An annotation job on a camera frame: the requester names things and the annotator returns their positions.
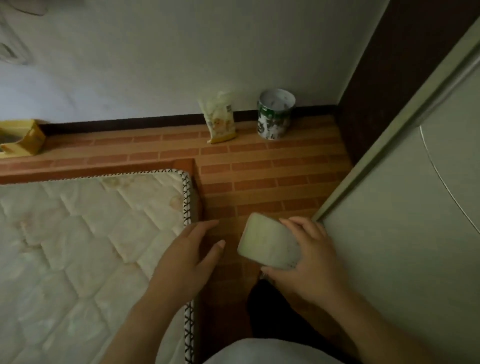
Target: baseboard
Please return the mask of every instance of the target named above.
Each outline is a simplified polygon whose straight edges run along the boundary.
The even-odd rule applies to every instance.
[[[295,108],[292,119],[304,116],[334,114],[336,105],[303,106]],[[235,111],[235,121],[257,119],[257,110]],[[116,120],[80,121],[63,124],[41,124],[40,129],[45,135],[108,132],[114,130],[131,130],[158,128],[162,126],[198,125],[205,123],[203,114],[154,116],[150,118],[131,118]]]

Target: mattress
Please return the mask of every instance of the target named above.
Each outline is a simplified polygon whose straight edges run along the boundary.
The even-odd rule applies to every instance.
[[[0,363],[98,363],[198,211],[181,170],[0,185]],[[193,362],[193,302],[159,364]]]

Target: tin can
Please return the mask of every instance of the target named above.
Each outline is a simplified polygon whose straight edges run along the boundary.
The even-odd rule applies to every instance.
[[[258,134],[265,139],[278,139],[290,126],[295,96],[281,88],[262,92],[258,99]]]

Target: leg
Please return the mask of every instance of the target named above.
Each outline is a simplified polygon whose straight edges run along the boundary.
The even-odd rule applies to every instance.
[[[319,349],[344,363],[357,363],[315,331],[265,279],[259,280],[250,291],[247,311],[255,338],[296,342]]]

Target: plastic bag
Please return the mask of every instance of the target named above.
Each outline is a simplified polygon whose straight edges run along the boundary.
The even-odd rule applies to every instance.
[[[219,92],[213,97],[200,98],[198,103],[210,130],[209,143],[220,143],[237,136],[231,94]]]

